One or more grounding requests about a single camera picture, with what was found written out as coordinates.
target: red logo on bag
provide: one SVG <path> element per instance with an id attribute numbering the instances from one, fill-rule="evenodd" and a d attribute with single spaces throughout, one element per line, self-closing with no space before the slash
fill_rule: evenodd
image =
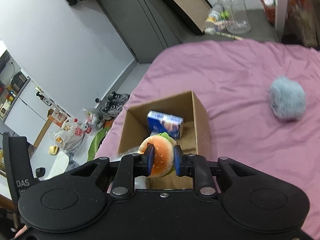
<path id="1" fill-rule="evenodd" d="M 76 127 L 76 130 L 75 130 L 75 135 L 76 136 L 81 136 L 83 133 L 83 131 L 81 130 L 81 128 L 79 126 Z"/>

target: red basket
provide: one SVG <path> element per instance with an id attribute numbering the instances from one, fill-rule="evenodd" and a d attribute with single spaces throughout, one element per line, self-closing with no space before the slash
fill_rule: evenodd
<path id="1" fill-rule="evenodd" d="M 260 0 L 260 1 L 263 5 L 263 9 L 267 16 L 268 21 L 274 25 L 276 20 L 276 7 L 274 5 L 267 6 L 263 0 Z"/>

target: bottle with red label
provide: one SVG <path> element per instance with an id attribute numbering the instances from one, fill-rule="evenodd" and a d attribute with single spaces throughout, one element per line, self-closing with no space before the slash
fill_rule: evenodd
<path id="1" fill-rule="evenodd" d="M 79 125 L 79 127 L 81 128 L 82 131 L 86 132 L 86 133 L 90 133 L 91 132 L 91 127 L 89 125 L 87 125 L 86 123 L 80 123 L 78 122 L 78 119 L 74 119 L 74 121 Z"/>

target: baseboard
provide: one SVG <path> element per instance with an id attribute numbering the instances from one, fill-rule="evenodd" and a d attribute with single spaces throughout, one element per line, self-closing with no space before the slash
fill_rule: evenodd
<path id="1" fill-rule="evenodd" d="M 135 59 L 133 59 L 132 62 L 125 68 L 125 70 L 122 71 L 122 73 L 118 76 L 118 78 L 113 82 L 113 84 L 108 89 L 107 93 L 104 95 L 103 99 L 97 106 L 97 109 L 100 109 L 105 105 L 106 103 L 105 97 L 109 95 L 111 92 L 117 91 L 137 65 L 138 65 L 138 62 Z"/>

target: blue fuzzy ball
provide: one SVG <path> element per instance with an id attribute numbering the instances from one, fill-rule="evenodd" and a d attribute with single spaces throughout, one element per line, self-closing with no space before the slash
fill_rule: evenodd
<path id="1" fill-rule="evenodd" d="M 270 104 L 280 120 L 299 120 L 306 110 L 306 96 L 302 86 L 286 77 L 278 77 L 271 84 Z"/>

